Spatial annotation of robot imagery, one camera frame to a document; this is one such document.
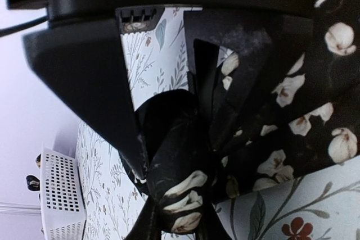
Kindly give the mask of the black floral tie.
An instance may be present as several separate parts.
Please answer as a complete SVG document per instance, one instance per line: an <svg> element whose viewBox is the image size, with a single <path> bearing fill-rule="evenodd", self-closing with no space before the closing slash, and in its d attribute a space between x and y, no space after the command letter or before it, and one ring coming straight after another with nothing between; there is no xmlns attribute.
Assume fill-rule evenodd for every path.
<svg viewBox="0 0 360 240"><path fill-rule="evenodd" d="M314 25L274 12L185 12L188 89L135 110L147 196L128 239L228 239L213 205L359 154L359 0L315 0Z"/></svg>

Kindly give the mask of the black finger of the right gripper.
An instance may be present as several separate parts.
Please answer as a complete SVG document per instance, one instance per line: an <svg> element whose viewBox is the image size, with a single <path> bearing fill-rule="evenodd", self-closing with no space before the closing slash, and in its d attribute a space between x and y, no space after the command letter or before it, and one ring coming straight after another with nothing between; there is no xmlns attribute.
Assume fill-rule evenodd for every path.
<svg viewBox="0 0 360 240"><path fill-rule="evenodd" d="M259 10L186 11L188 68L213 150L222 150L237 128L259 111L296 55L306 48L313 21ZM219 109L213 93L220 47L236 54L237 68Z"/></svg>
<svg viewBox="0 0 360 240"><path fill-rule="evenodd" d="M23 38L30 69L77 116L119 151L139 178L149 167L129 86L121 36L153 30L162 6L51 19Z"/></svg>

